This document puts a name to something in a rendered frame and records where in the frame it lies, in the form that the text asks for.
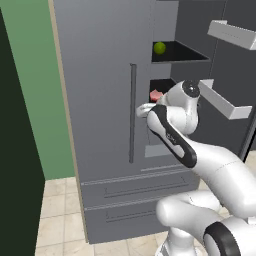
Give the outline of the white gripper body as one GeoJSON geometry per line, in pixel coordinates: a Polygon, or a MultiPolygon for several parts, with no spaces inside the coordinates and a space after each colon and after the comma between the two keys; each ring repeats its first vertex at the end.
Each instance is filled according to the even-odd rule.
{"type": "Polygon", "coordinates": [[[155,103],[144,103],[136,109],[136,115],[139,118],[146,118],[148,112],[155,106],[155,103]]]}

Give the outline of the pink raw steak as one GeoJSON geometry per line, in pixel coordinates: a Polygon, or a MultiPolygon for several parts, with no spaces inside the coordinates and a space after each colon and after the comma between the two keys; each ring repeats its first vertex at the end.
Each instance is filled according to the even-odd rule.
{"type": "Polygon", "coordinates": [[[150,92],[150,100],[152,102],[157,102],[162,96],[163,96],[163,93],[157,91],[156,89],[150,92]]]}

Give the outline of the black fridge shelf with steak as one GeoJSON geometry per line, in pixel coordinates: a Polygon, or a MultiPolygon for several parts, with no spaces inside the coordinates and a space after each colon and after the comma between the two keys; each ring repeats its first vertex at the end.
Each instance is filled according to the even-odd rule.
{"type": "Polygon", "coordinates": [[[149,102],[150,103],[156,103],[152,102],[150,100],[150,92],[156,89],[159,92],[162,92],[163,95],[172,88],[176,82],[173,79],[156,79],[150,81],[150,89],[149,89],[149,102]]]}

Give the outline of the grey fridge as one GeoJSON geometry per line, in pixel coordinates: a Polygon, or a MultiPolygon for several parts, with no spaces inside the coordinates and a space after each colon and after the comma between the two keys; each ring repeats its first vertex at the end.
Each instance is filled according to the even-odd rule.
{"type": "Polygon", "coordinates": [[[199,179],[135,111],[152,91],[209,79],[250,114],[230,120],[201,100],[193,139],[245,158],[256,129],[256,50],[208,30],[221,20],[256,32],[256,0],[49,2],[86,239],[158,233],[158,200],[195,190],[199,179]]]}

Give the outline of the grey closed fridge door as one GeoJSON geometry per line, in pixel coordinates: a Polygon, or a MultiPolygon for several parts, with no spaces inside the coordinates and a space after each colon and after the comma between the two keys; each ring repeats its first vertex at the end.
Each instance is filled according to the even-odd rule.
{"type": "Polygon", "coordinates": [[[54,0],[82,182],[165,170],[177,163],[136,112],[134,161],[129,163],[130,63],[137,65],[137,108],[149,98],[155,4],[54,0]]]}

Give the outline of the green lime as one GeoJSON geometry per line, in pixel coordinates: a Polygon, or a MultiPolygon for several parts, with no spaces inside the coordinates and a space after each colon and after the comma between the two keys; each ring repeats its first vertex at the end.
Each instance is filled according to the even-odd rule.
{"type": "Polygon", "coordinates": [[[156,42],[153,50],[156,54],[161,55],[166,51],[166,45],[163,42],[156,42]]]}

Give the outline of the black fridge shelf with lime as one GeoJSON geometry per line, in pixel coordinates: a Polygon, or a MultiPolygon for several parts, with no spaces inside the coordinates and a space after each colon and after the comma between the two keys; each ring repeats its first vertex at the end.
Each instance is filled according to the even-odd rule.
{"type": "Polygon", "coordinates": [[[153,63],[165,63],[165,62],[189,62],[189,61],[206,61],[208,57],[196,50],[189,48],[188,46],[178,41],[158,41],[163,42],[166,45],[166,51],[158,55],[154,52],[152,46],[152,62],[153,63]]]}

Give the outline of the tan fridge side panel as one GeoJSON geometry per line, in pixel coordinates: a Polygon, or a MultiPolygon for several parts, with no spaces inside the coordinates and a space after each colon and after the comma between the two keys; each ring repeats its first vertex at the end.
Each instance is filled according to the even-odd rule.
{"type": "Polygon", "coordinates": [[[71,118],[70,118],[70,110],[69,110],[66,82],[65,82],[65,76],[64,76],[64,69],[63,69],[63,62],[62,62],[62,55],[61,55],[61,48],[60,48],[54,0],[48,0],[48,6],[49,6],[49,11],[50,11],[50,19],[51,19],[51,24],[52,24],[57,65],[58,65],[58,71],[59,71],[59,76],[60,76],[62,97],[63,97],[64,109],[65,109],[65,115],[66,115],[67,129],[68,129],[70,147],[71,147],[71,152],[72,152],[73,167],[74,167],[74,173],[75,173],[75,178],[76,178],[76,185],[77,185],[77,189],[78,189],[79,204],[80,204],[82,223],[83,223],[83,231],[84,231],[85,241],[87,243],[89,243],[87,227],[86,227],[86,220],[85,220],[85,216],[84,216],[84,205],[83,205],[83,200],[82,200],[81,183],[80,183],[79,173],[78,173],[78,165],[77,165],[76,151],[75,151],[75,145],[74,145],[72,123],[71,123],[71,118]]]}

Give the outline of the grey fridge drawer front, tall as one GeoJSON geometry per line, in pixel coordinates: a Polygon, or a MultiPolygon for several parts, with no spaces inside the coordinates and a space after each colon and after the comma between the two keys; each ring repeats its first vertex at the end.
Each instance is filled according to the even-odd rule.
{"type": "Polygon", "coordinates": [[[199,177],[182,168],[83,182],[80,188],[84,208],[90,209],[191,191],[198,186],[199,177]]]}

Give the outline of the grey open fridge door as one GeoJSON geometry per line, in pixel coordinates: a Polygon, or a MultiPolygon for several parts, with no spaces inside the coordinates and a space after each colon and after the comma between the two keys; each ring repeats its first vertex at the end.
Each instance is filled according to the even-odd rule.
{"type": "Polygon", "coordinates": [[[256,51],[209,36],[213,20],[256,32],[256,0],[181,1],[175,39],[207,59],[174,63],[171,77],[177,82],[212,79],[213,89],[231,104],[252,108],[247,119],[229,120],[200,99],[200,122],[191,135],[197,142],[223,146],[244,158],[256,128],[256,51]]]}

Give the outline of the grey fridge drawer front, low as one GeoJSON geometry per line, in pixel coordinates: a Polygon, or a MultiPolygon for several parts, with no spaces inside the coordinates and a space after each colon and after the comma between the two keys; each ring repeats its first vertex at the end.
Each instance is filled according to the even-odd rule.
{"type": "Polygon", "coordinates": [[[167,231],[156,217],[157,200],[133,201],[84,209],[87,234],[90,244],[111,242],[151,235],[167,231]],[[154,215],[116,222],[107,222],[105,211],[111,208],[145,208],[155,211],[154,215]]]}

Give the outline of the white door bin, long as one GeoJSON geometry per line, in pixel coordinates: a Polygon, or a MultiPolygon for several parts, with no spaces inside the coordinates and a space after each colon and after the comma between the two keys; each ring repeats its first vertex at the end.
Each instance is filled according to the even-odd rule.
{"type": "Polygon", "coordinates": [[[251,106],[234,106],[213,89],[213,79],[200,80],[198,87],[201,95],[229,120],[247,119],[252,111],[251,106]]]}

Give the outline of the white door bin, short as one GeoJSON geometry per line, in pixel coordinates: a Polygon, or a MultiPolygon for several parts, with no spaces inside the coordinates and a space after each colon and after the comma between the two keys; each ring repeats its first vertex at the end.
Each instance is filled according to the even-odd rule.
{"type": "Polygon", "coordinates": [[[256,31],[229,25],[226,20],[212,20],[208,35],[247,50],[256,50],[256,31]]]}

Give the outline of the dark green tall cabinet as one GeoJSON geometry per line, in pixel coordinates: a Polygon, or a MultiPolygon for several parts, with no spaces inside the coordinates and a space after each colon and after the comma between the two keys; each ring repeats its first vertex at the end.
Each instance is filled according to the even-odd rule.
{"type": "Polygon", "coordinates": [[[35,256],[44,185],[0,9],[0,256],[35,256]]]}

